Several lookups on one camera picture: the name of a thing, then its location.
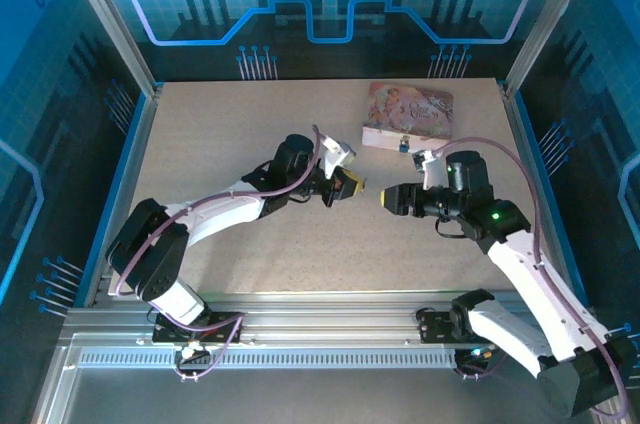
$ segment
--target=white robotic arm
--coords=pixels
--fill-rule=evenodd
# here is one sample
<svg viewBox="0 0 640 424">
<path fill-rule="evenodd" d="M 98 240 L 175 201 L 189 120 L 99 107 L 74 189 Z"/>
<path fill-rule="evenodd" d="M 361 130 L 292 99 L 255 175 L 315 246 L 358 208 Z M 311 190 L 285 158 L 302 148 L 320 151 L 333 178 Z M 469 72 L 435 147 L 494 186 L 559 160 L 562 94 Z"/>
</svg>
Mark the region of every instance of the white robotic arm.
<svg viewBox="0 0 640 424">
<path fill-rule="evenodd" d="M 436 217 L 436 231 L 440 222 L 457 221 L 463 233 L 453 237 L 478 244 L 509 278 L 542 329 L 506 311 L 487 291 L 476 290 L 452 302 L 453 337 L 473 342 L 480 336 L 502 348 L 537 378 L 553 407 L 566 417 L 615 395 L 619 385 L 598 345 L 623 378 L 635 360 L 634 347 L 626 336 L 609 335 L 543 253 L 536 263 L 529 222 L 513 203 L 494 198 L 480 155 L 456 152 L 443 166 L 427 151 L 414 155 L 414 163 L 424 173 L 423 183 L 386 189 L 383 206 L 396 215 Z M 441 185 L 442 175 L 448 187 Z"/>
<path fill-rule="evenodd" d="M 297 134 L 288 136 L 272 161 L 199 205 L 197 201 L 168 206 L 153 199 L 142 201 L 109 247 L 109 262 L 117 272 L 123 272 L 154 230 L 172 216 L 182 214 L 143 254 L 126 276 L 126 282 L 140 299 L 180 325 L 206 322 L 210 313 L 207 304 L 178 277 L 188 247 L 228 227 L 268 216 L 284 207 L 291 195 L 311 198 L 317 194 L 331 207 L 334 200 L 352 197 L 364 187 L 363 180 L 343 167 L 352 161 L 355 152 L 329 136 L 321 136 L 320 142 L 325 152 L 317 163 L 312 163 L 313 143 Z M 295 186 L 309 166 L 312 170 L 299 186 L 289 192 L 278 192 Z"/>
</svg>

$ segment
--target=beige table surface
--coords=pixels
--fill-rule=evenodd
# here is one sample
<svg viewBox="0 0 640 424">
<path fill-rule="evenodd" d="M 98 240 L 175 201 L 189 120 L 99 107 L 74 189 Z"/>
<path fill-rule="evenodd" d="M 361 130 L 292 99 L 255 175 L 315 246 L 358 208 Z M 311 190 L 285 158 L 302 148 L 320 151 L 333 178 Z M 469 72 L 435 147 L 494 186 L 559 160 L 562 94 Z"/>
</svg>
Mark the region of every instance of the beige table surface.
<svg viewBox="0 0 640 424">
<path fill-rule="evenodd" d="M 311 125 L 352 145 L 350 168 L 367 178 L 362 195 L 327 209 L 319 197 L 227 229 L 187 250 L 181 277 L 201 293 L 510 289 L 476 244 L 447 240 L 433 219 L 400 218 L 380 207 L 380 191 L 419 182 L 411 157 L 363 147 L 372 80 L 168 83 L 164 86 L 133 205 L 153 197 L 180 203 L 220 191 L 273 157 L 290 133 Z M 516 150 L 493 79 L 397 79 L 454 96 L 454 137 L 483 136 Z M 487 146 L 495 195 L 532 220 L 516 166 Z"/>
</svg>

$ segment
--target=enclosure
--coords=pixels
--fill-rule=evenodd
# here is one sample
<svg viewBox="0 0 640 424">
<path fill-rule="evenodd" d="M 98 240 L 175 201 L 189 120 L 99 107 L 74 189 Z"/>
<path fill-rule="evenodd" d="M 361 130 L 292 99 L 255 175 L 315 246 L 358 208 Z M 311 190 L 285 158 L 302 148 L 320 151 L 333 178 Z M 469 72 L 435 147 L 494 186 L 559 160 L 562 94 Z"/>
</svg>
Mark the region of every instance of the enclosure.
<svg viewBox="0 0 640 424">
<path fill-rule="evenodd" d="M 453 354 L 421 345 L 417 309 L 484 288 L 532 316 L 474 243 L 381 214 L 380 190 L 420 176 L 407 154 L 361 145 L 374 81 L 450 92 L 454 137 L 517 153 L 541 196 L 551 262 L 608 329 L 638 333 L 640 0 L 0 8 L 4 421 L 169 422 L 188 409 L 221 422 L 556 422 L 515 362 L 501 376 L 511 385 L 426 370 L 452 367 Z M 107 246 L 142 199 L 225 189 L 312 124 L 355 148 L 365 192 L 331 209 L 290 205 L 189 249 L 181 278 L 247 319 L 222 368 L 181 385 L 173 348 L 150 341 L 148 305 L 114 296 Z M 496 195 L 531 219 L 518 169 L 470 148 Z"/>
</svg>

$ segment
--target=mounting plate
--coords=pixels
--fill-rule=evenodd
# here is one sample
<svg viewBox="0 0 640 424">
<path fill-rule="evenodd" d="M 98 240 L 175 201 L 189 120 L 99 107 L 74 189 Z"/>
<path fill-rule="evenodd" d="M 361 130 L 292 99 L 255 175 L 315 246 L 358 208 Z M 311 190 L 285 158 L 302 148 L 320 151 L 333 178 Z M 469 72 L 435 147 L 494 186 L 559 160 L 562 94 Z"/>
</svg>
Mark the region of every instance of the mounting plate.
<svg viewBox="0 0 640 424">
<path fill-rule="evenodd" d="M 452 335 L 453 323 L 449 318 L 448 311 L 436 311 L 431 307 L 425 307 L 416 312 L 416 319 L 422 344 L 456 344 L 460 342 Z M 489 344 L 489 341 L 478 336 L 466 342 Z"/>
<path fill-rule="evenodd" d="M 209 324 L 215 324 L 216 322 L 224 321 L 230 317 L 237 316 L 238 312 L 212 312 L 209 318 Z M 233 330 L 235 322 L 231 322 L 224 327 L 212 332 L 205 337 L 199 337 L 200 333 L 193 333 L 189 331 L 182 331 L 173 325 L 162 314 L 158 314 L 156 317 L 156 325 L 153 330 L 152 341 L 154 344 L 186 344 L 187 341 L 193 337 L 197 338 L 202 343 L 224 343 L 229 339 L 229 334 Z M 232 343 L 240 342 L 240 334 L 242 333 L 242 326 L 236 332 L 231 340 Z"/>
</svg>

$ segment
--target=small box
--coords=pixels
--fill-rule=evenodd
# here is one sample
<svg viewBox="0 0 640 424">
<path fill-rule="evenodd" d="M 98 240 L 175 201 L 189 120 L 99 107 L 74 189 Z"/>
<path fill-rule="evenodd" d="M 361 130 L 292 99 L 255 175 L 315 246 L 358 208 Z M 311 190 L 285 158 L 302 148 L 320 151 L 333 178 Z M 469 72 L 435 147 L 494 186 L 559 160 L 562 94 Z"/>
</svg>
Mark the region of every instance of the small box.
<svg viewBox="0 0 640 424">
<path fill-rule="evenodd" d="M 451 139 L 452 121 L 448 92 L 373 82 L 362 144 L 400 152 L 436 149 Z"/>
</svg>

